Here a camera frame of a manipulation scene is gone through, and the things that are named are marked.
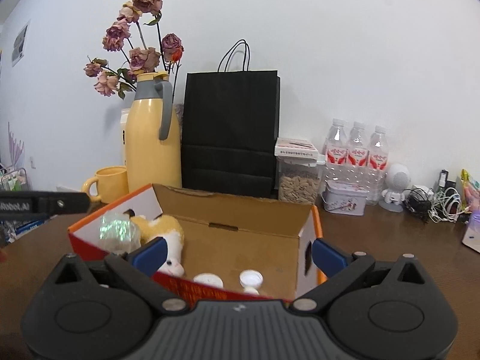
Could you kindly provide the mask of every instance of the black paper bag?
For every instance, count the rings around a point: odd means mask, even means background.
[[[183,186],[270,197],[275,184],[279,102],[276,70],[188,74]]]

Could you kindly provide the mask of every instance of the red label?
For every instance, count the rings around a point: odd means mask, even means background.
[[[344,164],[347,159],[348,150],[343,147],[328,146],[326,150],[327,162],[330,164]]]
[[[354,148],[349,150],[348,163],[364,167],[367,164],[368,150],[361,148]]]
[[[387,158],[388,155],[370,154],[368,166],[373,169],[383,170],[387,165]]]

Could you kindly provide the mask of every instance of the plush dog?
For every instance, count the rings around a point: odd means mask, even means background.
[[[170,215],[161,215],[153,221],[146,220],[142,215],[132,216],[130,220],[140,229],[142,245],[155,237],[163,237],[165,239],[169,250],[166,261],[158,271],[177,278],[182,277],[185,274],[185,270],[180,261],[182,260],[185,237],[178,220]]]

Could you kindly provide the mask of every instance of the cardboard box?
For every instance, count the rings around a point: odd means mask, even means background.
[[[274,154],[276,157],[299,158],[314,162],[318,159],[317,148],[304,139],[277,138]]]
[[[101,216],[132,209],[148,220],[176,217],[185,233],[182,279],[155,273],[153,279],[184,299],[258,299],[242,292],[239,274],[263,275],[260,298],[292,300],[323,282],[311,261],[311,243],[322,236],[315,206],[220,193],[147,185],[103,207],[69,228],[74,251],[84,260],[102,259],[97,247]],[[191,282],[197,274],[221,277],[224,290]]]

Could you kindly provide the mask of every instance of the cable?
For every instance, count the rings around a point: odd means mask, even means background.
[[[424,223],[428,222],[428,211],[431,208],[431,201],[428,198],[428,193],[421,188],[406,189],[410,191],[405,198],[403,205],[414,216],[420,218]]]
[[[447,195],[449,190],[452,190],[453,193]],[[434,195],[428,215],[435,223],[456,222],[458,217],[469,209],[466,207],[464,210],[459,211],[461,205],[462,201],[460,194],[455,188],[450,187],[445,191],[437,192]]]

